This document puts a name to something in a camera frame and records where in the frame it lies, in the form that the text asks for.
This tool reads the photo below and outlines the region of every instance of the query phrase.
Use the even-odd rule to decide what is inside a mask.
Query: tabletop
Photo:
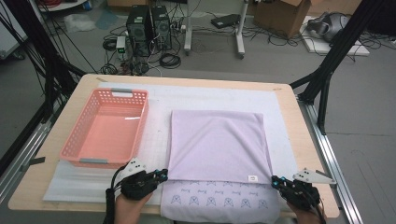
[[[32,165],[28,169],[8,202],[8,207],[10,209],[36,211],[106,211],[106,205],[104,203],[58,203],[44,202],[42,200],[59,161],[59,152],[67,136],[73,129],[74,123],[78,119],[79,112],[85,105],[92,90],[97,88],[101,82],[273,91],[276,94],[282,117],[285,121],[290,138],[290,145],[298,169],[302,170],[307,167],[310,170],[323,171],[317,150],[305,124],[303,114],[288,84],[168,77],[86,75],[78,83],[78,86],[64,107],[60,117],[53,125],[46,141],[35,156],[36,158],[45,157],[45,162]],[[338,217],[339,209],[330,186],[314,186],[318,188],[320,197],[325,204],[326,216]],[[146,205],[142,213],[160,214],[160,206]],[[290,214],[281,213],[281,216],[290,216]]]

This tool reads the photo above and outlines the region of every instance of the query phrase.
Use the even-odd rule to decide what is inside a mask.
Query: concrete floor
[[[87,13],[94,21],[109,16],[109,12],[101,8],[89,12],[74,8],[63,12],[67,13]],[[96,70],[104,63],[103,37],[126,21],[124,17],[112,18],[108,28],[70,34]],[[208,15],[194,22],[211,27],[210,19]],[[252,26],[251,18],[247,18],[247,26]],[[291,83],[315,71],[323,60],[323,57],[308,53],[303,43],[296,47],[280,47],[268,43],[267,38],[268,35],[257,35],[252,40],[244,38],[246,56],[240,60],[235,54],[232,36],[199,33],[193,36],[191,55],[179,53],[182,61],[179,68],[159,69],[163,77]],[[64,36],[63,40],[70,61],[91,71]],[[392,119],[396,114],[396,51],[386,47],[369,51],[369,57],[357,57],[356,62],[345,58],[335,71],[326,130],[363,222],[390,224],[396,220],[396,193],[392,187],[396,170],[396,122]],[[149,77],[159,75],[155,69],[147,73]],[[3,156],[44,98],[27,59],[0,62],[0,92],[0,156]],[[1,223],[32,223],[32,220],[34,223],[99,223],[104,216],[100,213],[11,211],[7,208],[8,197],[0,205]],[[340,216],[328,223],[347,221]]]

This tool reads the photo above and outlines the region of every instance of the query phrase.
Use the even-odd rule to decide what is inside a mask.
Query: purple towel
[[[262,114],[174,110],[162,215],[192,222],[275,222]]]

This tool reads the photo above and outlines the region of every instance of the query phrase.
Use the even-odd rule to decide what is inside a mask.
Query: black metal frame
[[[299,100],[312,105],[320,93],[318,110],[318,126],[322,134],[325,132],[326,108],[329,97],[330,80],[335,69],[355,45],[364,29],[382,7],[385,0],[362,0],[343,32],[334,40],[333,46],[319,68],[306,77],[292,82],[293,89],[308,83],[305,90],[298,94]]]

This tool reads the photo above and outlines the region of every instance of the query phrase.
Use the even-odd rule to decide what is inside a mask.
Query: pink plastic basket
[[[93,90],[60,158],[75,166],[121,167],[137,154],[148,112],[147,91]]]

